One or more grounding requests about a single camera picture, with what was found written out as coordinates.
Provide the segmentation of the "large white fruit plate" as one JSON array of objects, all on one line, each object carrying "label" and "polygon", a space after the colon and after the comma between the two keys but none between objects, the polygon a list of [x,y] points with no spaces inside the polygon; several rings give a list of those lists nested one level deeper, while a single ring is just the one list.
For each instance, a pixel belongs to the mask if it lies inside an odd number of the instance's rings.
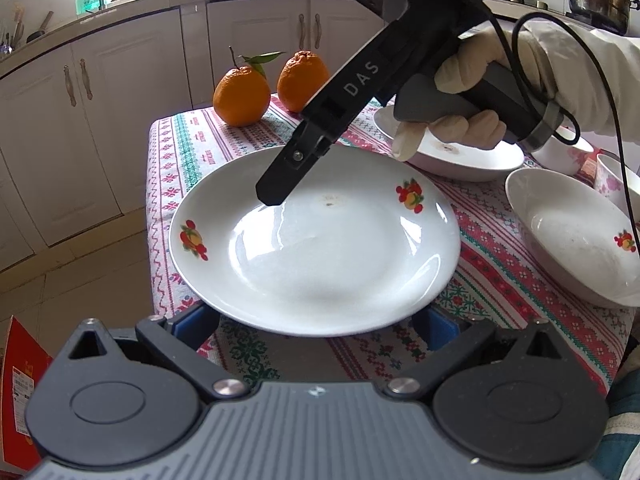
[{"label": "large white fruit plate", "polygon": [[408,165],[336,146],[278,206],[255,185],[272,148],[201,178],[171,220],[183,281],[218,312],[299,337],[367,333],[433,301],[458,265],[450,203]]}]

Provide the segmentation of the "white floral bowl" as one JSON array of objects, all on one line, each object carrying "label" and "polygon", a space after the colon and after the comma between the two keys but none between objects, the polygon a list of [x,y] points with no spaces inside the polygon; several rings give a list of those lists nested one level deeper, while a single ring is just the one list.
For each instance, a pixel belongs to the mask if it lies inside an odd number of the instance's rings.
[{"label": "white floral bowl", "polygon": [[[616,158],[604,153],[597,154],[596,161],[597,170],[594,188],[618,209],[623,211],[626,216],[629,216],[620,162]],[[630,169],[626,169],[626,177],[634,220],[639,222],[640,179]]]}]

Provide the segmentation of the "white kitchen cabinets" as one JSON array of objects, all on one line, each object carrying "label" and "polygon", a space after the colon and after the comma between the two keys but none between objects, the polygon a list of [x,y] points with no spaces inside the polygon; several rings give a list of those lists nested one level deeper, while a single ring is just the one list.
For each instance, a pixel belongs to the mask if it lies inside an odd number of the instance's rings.
[{"label": "white kitchen cabinets", "polygon": [[1,263],[144,203],[148,132],[208,107],[233,60],[299,50],[340,68],[382,28],[352,0],[175,6],[82,36],[1,72]]}]

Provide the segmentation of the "patterned tablecloth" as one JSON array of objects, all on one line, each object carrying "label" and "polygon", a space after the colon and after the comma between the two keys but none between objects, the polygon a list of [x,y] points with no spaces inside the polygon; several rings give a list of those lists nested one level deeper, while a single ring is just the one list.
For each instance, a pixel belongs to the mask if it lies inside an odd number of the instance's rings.
[{"label": "patterned tablecloth", "polygon": [[[198,304],[171,262],[169,228],[178,203],[192,186],[229,160],[283,143],[296,125],[279,101],[265,118],[230,128],[209,108],[154,122],[146,170],[146,224],[153,306],[171,318]],[[490,318],[521,327],[537,316],[566,339],[601,390],[608,390],[626,360],[634,311],[584,304],[564,292],[525,248],[501,181],[438,179],[462,231],[461,261],[436,306],[460,318]],[[264,333],[222,320],[202,345],[202,355],[242,377],[263,379],[384,380],[427,357],[427,346],[409,322],[370,334],[304,339]]]}]

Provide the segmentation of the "orange without leaf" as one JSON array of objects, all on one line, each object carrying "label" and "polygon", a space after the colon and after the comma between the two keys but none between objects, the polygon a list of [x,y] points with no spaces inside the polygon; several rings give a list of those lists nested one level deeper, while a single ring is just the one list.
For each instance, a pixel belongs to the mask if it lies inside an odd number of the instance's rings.
[{"label": "orange without leaf", "polygon": [[277,83],[279,100],[289,112],[299,113],[329,78],[326,64],[318,55],[298,51],[281,70]]}]

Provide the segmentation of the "steel pot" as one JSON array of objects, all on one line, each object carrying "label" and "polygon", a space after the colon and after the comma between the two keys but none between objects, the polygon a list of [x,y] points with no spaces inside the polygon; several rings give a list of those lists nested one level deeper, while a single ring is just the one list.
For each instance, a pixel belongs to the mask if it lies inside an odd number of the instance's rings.
[{"label": "steel pot", "polygon": [[639,0],[567,0],[566,15],[594,28],[625,36],[631,11],[639,10]]}]

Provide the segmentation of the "red carton on floor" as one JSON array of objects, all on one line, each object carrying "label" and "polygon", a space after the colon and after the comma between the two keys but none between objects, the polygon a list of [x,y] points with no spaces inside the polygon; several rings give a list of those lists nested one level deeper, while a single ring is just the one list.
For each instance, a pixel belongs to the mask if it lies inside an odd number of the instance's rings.
[{"label": "red carton on floor", "polygon": [[16,479],[40,462],[26,408],[52,358],[15,316],[1,341],[1,478]]}]

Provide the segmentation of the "orange with leaf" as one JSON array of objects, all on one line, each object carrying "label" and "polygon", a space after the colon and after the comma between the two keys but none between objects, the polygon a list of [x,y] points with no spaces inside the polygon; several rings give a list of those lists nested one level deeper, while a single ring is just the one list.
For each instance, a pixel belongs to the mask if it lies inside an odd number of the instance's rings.
[{"label": "orange with leaf", "polygon": [[271,91],[264,65],[283,51],[245,56],[229,50],[233,66],[216,84],[213,108],[228,126],[246,127],[261,120],[268,110]]}]

